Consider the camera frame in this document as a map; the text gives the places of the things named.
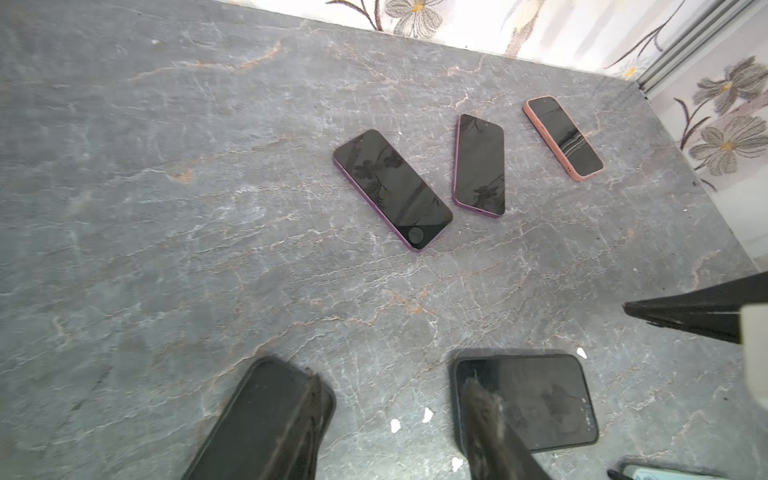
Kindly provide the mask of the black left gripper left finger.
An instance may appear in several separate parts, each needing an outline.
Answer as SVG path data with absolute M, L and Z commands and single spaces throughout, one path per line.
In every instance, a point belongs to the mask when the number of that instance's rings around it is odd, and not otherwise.
M 314 479 L 323 430 L 323 388 L 312 373 L 260 479 Z

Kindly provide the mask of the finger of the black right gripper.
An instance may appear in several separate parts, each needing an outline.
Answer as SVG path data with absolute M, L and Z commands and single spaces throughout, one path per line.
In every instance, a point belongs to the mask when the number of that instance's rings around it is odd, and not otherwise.
M 762 272 L 687 294 L 626 302 L 622 308 L 656 327 L 741 344 L 741 308 L 766 302 L 767 273 Z

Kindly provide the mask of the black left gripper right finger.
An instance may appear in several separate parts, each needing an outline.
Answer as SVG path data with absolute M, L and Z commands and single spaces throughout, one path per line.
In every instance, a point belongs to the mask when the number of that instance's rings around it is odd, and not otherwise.
M 460 407 L 472 479 L 550 479 L 508 424 L 498 395 L 470 378 L 462 386 Z

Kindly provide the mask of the light blue phone case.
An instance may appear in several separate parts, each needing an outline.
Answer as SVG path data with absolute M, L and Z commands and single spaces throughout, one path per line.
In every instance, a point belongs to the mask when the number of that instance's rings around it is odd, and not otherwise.
M 621 470 L 608 469 L 612 480 L 728 480 L 727 477 L 685 472 L 674 469 L 627 464 Z

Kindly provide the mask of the black phone purple edge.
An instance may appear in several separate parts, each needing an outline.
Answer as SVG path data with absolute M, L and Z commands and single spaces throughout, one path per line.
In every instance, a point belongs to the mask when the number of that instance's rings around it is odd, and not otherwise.
M 352 138 L 333 160 L 411 250 L 425 249 L 452 222 L 450 208 L 380 132 Z

